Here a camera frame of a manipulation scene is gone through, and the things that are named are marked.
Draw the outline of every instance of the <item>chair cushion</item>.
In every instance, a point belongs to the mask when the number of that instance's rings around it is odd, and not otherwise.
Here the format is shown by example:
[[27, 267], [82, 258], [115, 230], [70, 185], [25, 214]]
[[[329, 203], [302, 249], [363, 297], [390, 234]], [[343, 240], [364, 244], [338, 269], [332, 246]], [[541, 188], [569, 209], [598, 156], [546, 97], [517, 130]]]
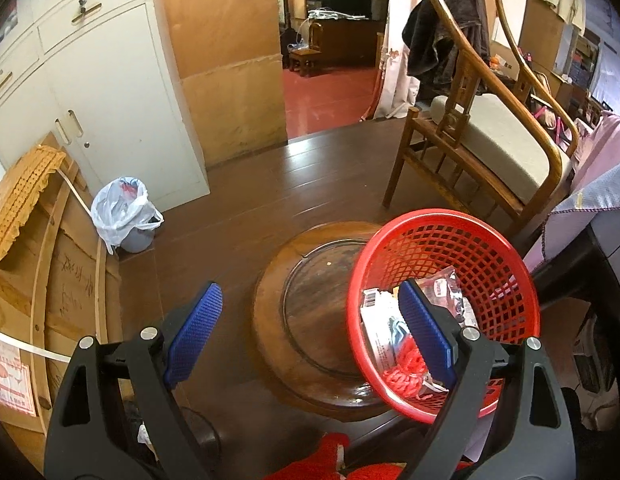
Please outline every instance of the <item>chair cushion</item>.
[[[445, 114], [446, 100], [447, 97], [438, 96], [432, 101], [430, 114], [437, 124]], [[461, 143], [523, 203], [530, 201], [550, 171], [544, 150], [495, 94], [474, 98]], [[560, 186], [570, 173], [572, 164], [562, 150], [559, 152], [563, 167]]]

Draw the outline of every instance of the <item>metal screw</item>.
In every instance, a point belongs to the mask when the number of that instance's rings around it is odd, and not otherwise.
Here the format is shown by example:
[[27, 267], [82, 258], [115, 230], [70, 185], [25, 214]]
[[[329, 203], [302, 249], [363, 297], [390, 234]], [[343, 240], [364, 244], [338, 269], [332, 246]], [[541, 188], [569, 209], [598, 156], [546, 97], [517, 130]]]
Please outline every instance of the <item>metal screw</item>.
[[94, 344], [94, 338], [87, 335], [78, 342], [78, 346], [84, 350], [90, 348]]
[[150, 339], [154, 339], [157, 333], [159, 333], [159, 331], [156, 330], [153, 326], [148, 326], [141, 330], [141, 339], [149, 341]]
[[461, 334], [470, 341], [476, 341], [481, 336], [481, 333], [474, 326], [466, 326]]
[[526, 344], [533, 350], [538, 350], [539, 348], [541, 348], [541, 341], [539, 341], [539, 339], [537, 339], [534, 336], [529, 337], [528, 340], [526, 341]]

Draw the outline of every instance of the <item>drawer handle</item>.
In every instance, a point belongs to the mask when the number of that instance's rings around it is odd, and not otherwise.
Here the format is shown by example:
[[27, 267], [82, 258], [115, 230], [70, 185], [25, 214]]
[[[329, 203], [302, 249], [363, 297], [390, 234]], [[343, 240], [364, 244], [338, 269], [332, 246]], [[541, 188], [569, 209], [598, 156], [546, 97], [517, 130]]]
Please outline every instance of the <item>drawer handle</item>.
[[7, 84], [7, 82], [12, 79], [12, 76], [14, 75], [13, 72], [10, 72], [9, 74], [7, 74], [5, 76], [5, 78], [3, 79], [3, 81], [0, 82], [0, 90]]
[[81, 7], [81, 12], [79, 12], [76, 16], [72, 18], [72, 25], [77, 25], [81, 20], [87, 18], [90, 14], [96, 12], [101, 7], [103, 7], [103, 4], [96, 4], [95, 6], [90, 7], [90, 9], [87, 10], [84, 10], [85, 7]]
[[65, 133], [65, 130], [63, 129], [61, 121], [59, 121], [57, 119], [56, 121], [54, 121], [54, 123], [56, 124], [56, 131], [59, 132], [59, 135], [61, 136], [61, 139], [63, 139], [63, 142], [65, 144], [69, 144], [70, 143], [70, 139], [67, 136], [67, 134]]
[[78, 122], [78, 118], [76, 116], [76, 114], [74, 113], [74, 110], [68, 110], [68, 115], [74, 120], [74, 122], [76, 123], [76, 129], [77, 129], [77, 137], [82, 137], [83, 136], [83, 127], [80, 125], [80, 123]]

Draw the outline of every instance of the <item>red cloth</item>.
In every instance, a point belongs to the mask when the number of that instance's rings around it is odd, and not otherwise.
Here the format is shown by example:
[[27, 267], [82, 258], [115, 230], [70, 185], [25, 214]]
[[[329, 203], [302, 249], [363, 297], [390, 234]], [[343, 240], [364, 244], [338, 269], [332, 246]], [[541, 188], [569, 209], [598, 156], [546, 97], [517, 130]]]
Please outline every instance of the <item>red cloth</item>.
[[[264, 480], [343, 480], [338, 470], [343, 468], [343, 452], [348, 445], [347, 435], [328, 433], [321, 438], [314, 454]], [[347, 480], [395, 480], [401, 471], [402, 468], [394, 464], [375, 464], [357, 469]]]

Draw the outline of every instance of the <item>dark jacket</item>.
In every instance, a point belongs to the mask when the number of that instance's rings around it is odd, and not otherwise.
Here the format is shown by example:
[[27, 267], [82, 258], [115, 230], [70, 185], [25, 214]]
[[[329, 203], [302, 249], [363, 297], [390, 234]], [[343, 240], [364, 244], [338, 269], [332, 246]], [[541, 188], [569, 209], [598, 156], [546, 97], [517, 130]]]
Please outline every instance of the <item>dark jacket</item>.
[[[472, 47], [489, 64], [485, 0], [444, 1]], [[448, 94], [455, 74], [458, 48], [430, 0], [421, 0], [410, 13], [403, 30], [403, 41], [410, 47], [408, 75], [418, 78], [421, 86]]]

